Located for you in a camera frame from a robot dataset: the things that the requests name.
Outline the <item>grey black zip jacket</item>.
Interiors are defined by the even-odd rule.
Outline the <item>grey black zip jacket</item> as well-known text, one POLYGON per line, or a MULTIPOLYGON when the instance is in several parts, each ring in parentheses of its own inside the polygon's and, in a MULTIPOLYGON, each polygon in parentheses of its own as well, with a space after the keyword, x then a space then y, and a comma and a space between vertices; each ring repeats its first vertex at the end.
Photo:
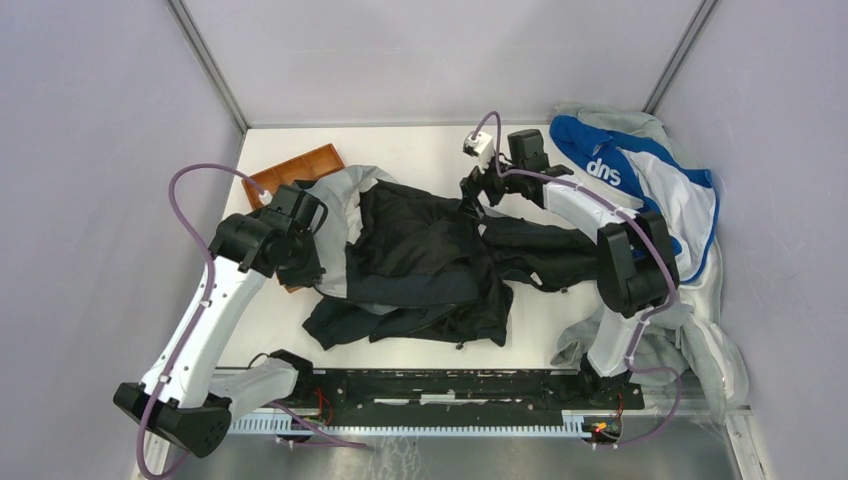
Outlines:
POLYGON ((324 349, 396 337, 503 346, 513 283, 559 293, 598 275, 595 244, 576 229, 496 212, 475 220, 375 166, 304 189, 325 206, 320 301, 303 324, 324 349))

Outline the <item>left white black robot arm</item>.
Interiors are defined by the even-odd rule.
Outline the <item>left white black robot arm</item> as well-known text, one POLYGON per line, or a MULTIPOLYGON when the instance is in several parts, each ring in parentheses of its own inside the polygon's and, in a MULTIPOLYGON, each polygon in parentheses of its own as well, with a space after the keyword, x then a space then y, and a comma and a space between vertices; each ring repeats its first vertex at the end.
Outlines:
POLYGON ((207 248, 212 272, 198 290, 172 338, 138 382, 117 387, 114 404, 143 432, 203 458, 223 441, 233 421, 273 400, 293 407, 313 397, 310 362, 273 356, 227 379, 214 372, 236 325, 262 285, 320 282, 314 236, 328 216, 324 202, 298 186, 282 185, 268 204, 234 213, 217 227, 207 248))

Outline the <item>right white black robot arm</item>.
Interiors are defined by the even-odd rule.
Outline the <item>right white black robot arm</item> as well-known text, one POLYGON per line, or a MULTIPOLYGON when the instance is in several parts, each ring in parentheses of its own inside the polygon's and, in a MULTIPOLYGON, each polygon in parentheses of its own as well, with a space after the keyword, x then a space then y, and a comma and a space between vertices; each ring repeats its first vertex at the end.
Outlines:
POLYGON ((492 206, 507 194, 519 194, 564 218, 596 245, 601 322, 580 359, 577 392, 585 405, 602 408, 626 389, 649 315, 677 298, 671 235, 661 214, 615 204, 581 183, 572 169, 551 164, 539 130, 521 130, 508 138, 511 158, 504 161, 498 136, 480 129, 466 136, 462 151, 476 165, 460 182, 459 210, 481 220, 481 194, 492 206))

